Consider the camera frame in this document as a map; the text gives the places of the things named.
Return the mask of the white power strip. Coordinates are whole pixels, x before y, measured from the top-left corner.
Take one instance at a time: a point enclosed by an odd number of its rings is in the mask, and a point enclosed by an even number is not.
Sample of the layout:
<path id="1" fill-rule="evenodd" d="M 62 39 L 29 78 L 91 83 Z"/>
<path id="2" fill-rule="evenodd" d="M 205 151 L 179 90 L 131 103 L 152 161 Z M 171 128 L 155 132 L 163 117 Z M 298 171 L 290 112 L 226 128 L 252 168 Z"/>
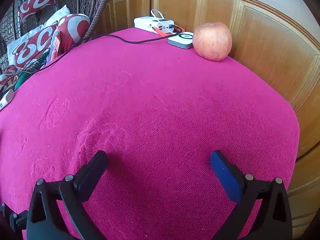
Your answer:
<path id="1" fill-rule="evenodd" d="M 2 110 L 4 107 L 6 107 L 13 99 L 14 97 L 14 90 L 10 89 L 8 90 L 4 95 L 3 98 L 0 100 L 0 110 Z"/>

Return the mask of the magenta tablecloth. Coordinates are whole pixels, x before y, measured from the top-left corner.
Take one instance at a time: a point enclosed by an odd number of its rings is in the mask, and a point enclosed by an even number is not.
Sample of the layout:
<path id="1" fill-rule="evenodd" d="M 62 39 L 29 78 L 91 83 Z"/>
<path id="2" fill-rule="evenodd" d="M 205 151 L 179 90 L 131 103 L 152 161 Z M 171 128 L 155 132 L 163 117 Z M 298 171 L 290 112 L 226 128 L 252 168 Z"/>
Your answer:
<path id="1" fill-rule="evenodd" d="M 86 211 L 108 239 L 211 239 L 234 208 L 209 164 L 220 150 L 288 186 L 299 142 L 291 105 L 231 58 L 135 28 L 72 49 L 1 111 L 1 201 L 21 212 L 36 181 L 108 168 Z"/>

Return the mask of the red white square cushion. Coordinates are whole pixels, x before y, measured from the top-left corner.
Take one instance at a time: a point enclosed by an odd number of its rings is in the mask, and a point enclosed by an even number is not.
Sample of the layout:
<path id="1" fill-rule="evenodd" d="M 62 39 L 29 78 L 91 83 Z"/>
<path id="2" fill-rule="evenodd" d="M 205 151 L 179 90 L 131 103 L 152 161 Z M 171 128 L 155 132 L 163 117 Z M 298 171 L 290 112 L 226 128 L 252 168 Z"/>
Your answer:
<path id="1" fill-rule="evenodd" d="M 57 23 L 37 31 L 33 36 L 19 42 L 12 51 L 14 65 L 19 68 L 31 64 L 49 48 Z"/>

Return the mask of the red apple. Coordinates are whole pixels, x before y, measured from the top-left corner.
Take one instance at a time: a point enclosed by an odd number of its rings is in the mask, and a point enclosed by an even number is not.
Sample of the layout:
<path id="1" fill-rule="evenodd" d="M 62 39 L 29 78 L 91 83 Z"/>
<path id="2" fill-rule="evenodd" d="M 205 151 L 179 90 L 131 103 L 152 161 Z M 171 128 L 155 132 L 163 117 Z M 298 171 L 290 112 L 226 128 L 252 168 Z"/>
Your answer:
<path id="1" fill-rule="evenodd" d="M 222 22 L 199 25 L 194 30 L 193 48 L 204 59 L 224 60 L 232 48 L 231 31 Z"/>

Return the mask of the red white round cushion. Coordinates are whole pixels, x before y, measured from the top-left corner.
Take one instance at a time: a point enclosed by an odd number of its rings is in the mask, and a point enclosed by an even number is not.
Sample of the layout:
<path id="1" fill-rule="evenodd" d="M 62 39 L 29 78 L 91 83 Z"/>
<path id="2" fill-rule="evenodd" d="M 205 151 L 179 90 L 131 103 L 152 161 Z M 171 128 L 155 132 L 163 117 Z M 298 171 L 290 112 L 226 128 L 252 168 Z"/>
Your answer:
<path id="1" fill-rule="evenodd" d="M 84 14 L 69 14 L 62 17 L 58 23 L 60 32 L 60 49 L 62 53 L 68 52 L 87 33 L 90 19 Z"/>

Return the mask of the wooden door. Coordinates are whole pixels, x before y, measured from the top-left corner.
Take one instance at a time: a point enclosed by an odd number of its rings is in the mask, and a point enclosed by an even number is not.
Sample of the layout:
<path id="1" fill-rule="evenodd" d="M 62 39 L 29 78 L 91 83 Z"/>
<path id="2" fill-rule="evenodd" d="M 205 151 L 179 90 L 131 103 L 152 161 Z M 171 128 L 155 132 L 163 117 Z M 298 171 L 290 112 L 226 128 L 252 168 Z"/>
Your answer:
<path id="1" fill-rule="evenodd" d="M 291 104 L 300 139 L 288 196 L 293 236 L 300 237 L 319 209 L 319 24 L 312 12 L 303 0 L 107 0 L 95 31 L 132 27 L 151 9 L 188 31 L 209 22 L 229 26 L 231 57 Z"/>

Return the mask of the small white square device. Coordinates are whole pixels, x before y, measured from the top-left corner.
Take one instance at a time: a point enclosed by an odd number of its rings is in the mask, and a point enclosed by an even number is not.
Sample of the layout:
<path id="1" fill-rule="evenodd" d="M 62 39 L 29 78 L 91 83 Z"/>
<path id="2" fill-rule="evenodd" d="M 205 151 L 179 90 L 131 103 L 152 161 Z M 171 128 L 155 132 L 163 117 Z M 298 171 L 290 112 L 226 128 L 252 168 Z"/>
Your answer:
<path id="1" fill-rule="evenodd" d="M 193 33 L 185 31 L 177 36 L 168 38 L 168 44 L 182 49 L 189 49 L 193 46 Z"/>

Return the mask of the white power bank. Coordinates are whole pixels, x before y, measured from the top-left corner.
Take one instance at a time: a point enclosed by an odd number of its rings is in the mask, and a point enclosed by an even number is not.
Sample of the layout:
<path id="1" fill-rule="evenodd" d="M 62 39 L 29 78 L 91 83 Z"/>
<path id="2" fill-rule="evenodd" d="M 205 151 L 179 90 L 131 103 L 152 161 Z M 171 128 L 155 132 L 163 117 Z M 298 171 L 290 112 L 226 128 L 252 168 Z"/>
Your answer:
<path id="1" fill-rule="evenodd" d="M 170 27 L 174 25 L 173 20 L 166 18 L 157 18 L 151 16 L 138 17 L 134 19 L 134 27 L 151 33 L 156 33 L 155 28 L 166 34 L 172 34 L 174 29 Z"/>

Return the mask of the small red white headrest pillow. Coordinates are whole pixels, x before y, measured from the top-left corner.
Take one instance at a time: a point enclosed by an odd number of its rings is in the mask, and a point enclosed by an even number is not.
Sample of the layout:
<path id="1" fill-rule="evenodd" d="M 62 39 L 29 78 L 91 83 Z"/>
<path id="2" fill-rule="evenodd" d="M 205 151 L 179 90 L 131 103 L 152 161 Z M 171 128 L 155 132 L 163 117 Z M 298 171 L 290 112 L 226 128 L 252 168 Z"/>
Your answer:
<path id="1" fill-rule="evenodd" d="M 18 7 L 18 14 L 20 17 L 20 24 L 25 24 L 27 18 L 35 15 L 48 5 L 53 5 L 54 0 L 27 0 Z"/>

